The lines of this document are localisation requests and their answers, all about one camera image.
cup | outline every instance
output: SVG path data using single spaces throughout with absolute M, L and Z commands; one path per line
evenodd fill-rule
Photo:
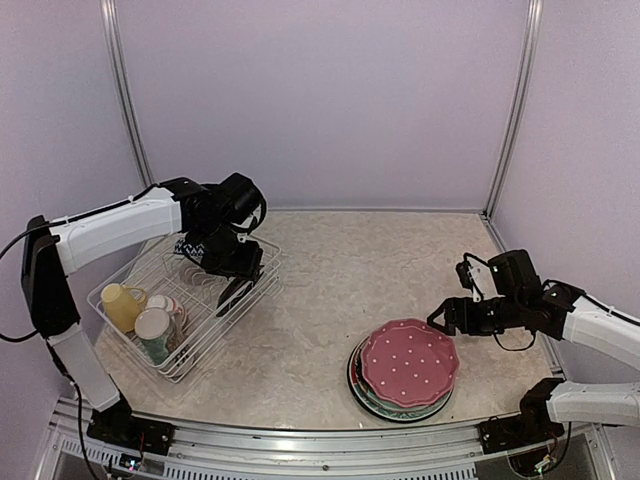
M 139 292 L 137 299 L 131 295 L 131 292 L 136 291 Z M 100 298 L 105 313 L 122 333 L 131 332 L 135 328 L 136 318 L 147 304 L 147 292 L 119 283 L 111 283 L 104 287 Z
M 152 295 L 147 301 L 147 308 L 161 308 L 169 315 L 175 314 L 176 326 L 184 334 L 184 327 L 187 323 L 187 311 L 184 306 L 175 298 L 167 295 Z
M 163 363 L 184 341 L 176 327 L 177 313 L 162 308 L 148 308 L 136 319 L 136 335 L 156 365 Z

table surface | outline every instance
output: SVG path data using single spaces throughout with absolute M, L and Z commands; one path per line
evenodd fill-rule
M 352 397 L 352 349 L 388 320 L 424 319 L 445 298 L 468 296 L 455 272 L 464 252 L 498 253 L 473 214 L 273 212 L 259 235 L 282 247 L 284 289 L 259 302 L 182 382 L 142 366 L 103 330 L 96 350 L 135 410 L 262 428 L 397 428 Z M 514 330 L 503 344 L 522 346 L 529 338 Z M 454 341 L 454 393 L 417 425 L 516 412 L 524 393 L 551 375 L 539 344 L 506 352 L 491 337 Z

white wall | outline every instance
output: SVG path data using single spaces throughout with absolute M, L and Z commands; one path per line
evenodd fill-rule
M 0 3 L 0 246 L 44 214 L 55 218 L 141 187 L 118 110 L 99 2 Z M 0 331 L 30 332 L 20 289 L 22 245 L 0 263 Z M 116 255 L 71 279 L 84 325 L 85 297 L 123 262 Z M 62 379 L 41 339 L 0 345 L 0 476 L 28 477 Z
M 526 0 L 119 2 L 157 178 L 238 169 L 270 204 L 481 210 Z
M 498 230 L 544 278 L 640 316 L 640 3 L 546 2 L 540 35 Z M 578 381 L 640 380 L 586 348 L 560 349 Z M 611 439 L 624 478 L 638 478 L 640 430 Z

wire dish rack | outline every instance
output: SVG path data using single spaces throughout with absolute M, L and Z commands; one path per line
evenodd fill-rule
M 87 296 L 89 305 L 145 365 L 172 383 L 178 383 L 193 367 L 216 351 L 216 344 L 262 297 L 279 288 L 280 247 L 262 238 L 250 237 L 262 247 L 262 265 L 257 282 L 245 281 L 220 305 L 220 294 L 232 280 L 209 275 L 183 255 L 174 253 L 182 236 L 169 235 L 149 242 L 132 261 L 98 285 Z M 185 340 L 160 364 L 155 364 L 134 332 L 122 333 L 104 311 L 100 293 L 110 283 L 142 288 L 150 297 L 167 295 L 187 311 Z

stack of plates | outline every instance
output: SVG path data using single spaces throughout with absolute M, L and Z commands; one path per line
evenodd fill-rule
M 393 320 L 355 348 L 347 379 L 369 412 L 392 422 L 417 422 L 447 403 L 458 366 L 449 337 L 422 320 Z

